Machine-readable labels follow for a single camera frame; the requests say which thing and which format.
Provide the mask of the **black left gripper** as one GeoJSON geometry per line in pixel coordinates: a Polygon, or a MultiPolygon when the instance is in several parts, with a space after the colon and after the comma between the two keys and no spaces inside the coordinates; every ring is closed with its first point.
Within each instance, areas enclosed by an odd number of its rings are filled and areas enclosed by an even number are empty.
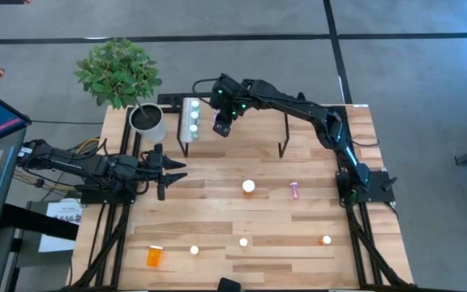
{"type": "Polygon", "coordinates": [[[165,174],[166,170],[174,170],[186,167],[185,163],[174,161],[167,156],[163,156],[162,144],[155,144],[152,150],[141,152],[139,167],[148,181],[157,183],[157,199],[165,200],[165,187],[178,180],[185,178],[188,173],[165,174]]]}

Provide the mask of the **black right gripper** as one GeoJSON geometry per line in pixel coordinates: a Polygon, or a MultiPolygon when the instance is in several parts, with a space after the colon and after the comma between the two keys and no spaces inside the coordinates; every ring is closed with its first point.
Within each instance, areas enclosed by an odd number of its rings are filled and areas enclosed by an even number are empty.
{"type": "Polygon", "coordinates": [[[212,86],[211,97],[211,108],[221,110],[213,126],[217,134],[228,136],[232,122],[253,107],[254,100],[250,94],[253,83],[252,79],[239,83],[224,73],[218,77],[212,86]]]}

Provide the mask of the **wooden shelf black metal legs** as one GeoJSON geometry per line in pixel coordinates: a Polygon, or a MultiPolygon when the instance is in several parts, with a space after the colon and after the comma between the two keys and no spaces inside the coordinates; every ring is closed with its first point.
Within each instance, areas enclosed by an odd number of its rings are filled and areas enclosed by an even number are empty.
{"type": "Polygon", "coordinates": [[[213,130],[214,109],[206,102],[205,93],[180,93],[173,96],[172,105],[178,110],[177,142],[185,157],[279,157],[284,156],[289,142],[289,122],[286,114],[275,110],[250,109],[234,120],[230,133],[223,137],[213,130]],[[193,100],[199,108],[191,107],[193,100]],[[193,120],[192,111],[199,112],[193,120]],[[192,133],[190,125],[197,125],[192,133]]]}

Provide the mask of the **white plant pot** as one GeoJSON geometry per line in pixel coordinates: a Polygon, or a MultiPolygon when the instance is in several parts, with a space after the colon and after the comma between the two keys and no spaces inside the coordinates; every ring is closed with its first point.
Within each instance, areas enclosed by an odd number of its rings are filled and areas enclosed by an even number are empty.
{"type": "Polygon", "coordinates": [[[163,109],[153,103],[135,107],[128,118],[130,126],[151,143],[160,143],[166,137],[163,109]]]}

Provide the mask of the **green leafy plant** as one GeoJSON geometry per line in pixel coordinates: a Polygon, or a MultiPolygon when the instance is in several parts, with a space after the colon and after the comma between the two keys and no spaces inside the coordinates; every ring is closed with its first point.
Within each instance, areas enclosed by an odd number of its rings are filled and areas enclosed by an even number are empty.
{"type": "Polygon", "coordinates": [[[152,98],[162,85],[156,61],[126,38],[93,46],[76,66],[75,76],[83,90],[97,105],[110,105],[115,110],[152,98]]]}

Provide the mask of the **white paper sheet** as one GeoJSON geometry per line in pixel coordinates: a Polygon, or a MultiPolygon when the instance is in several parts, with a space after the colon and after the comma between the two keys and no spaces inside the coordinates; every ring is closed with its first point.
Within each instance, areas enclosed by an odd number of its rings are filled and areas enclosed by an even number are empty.
{"type": "Polygon", "coordinates": [[[45,215],[51,220],[46,226],[48,232],[41,235],[39,253],[72,251],[75,248],[77,227],[82,221],[83,207],[74,198],[49,202],[45,215]]]}

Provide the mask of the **black rounded object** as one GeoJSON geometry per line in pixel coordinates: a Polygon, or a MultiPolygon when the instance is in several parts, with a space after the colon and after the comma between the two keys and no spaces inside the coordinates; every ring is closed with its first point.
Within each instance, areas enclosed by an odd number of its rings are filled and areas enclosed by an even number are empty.
{"type": "Polygon", "coordinates": [[[217,292],[242,292],[239,282],[222,277],[218,282],[217,292]]]}

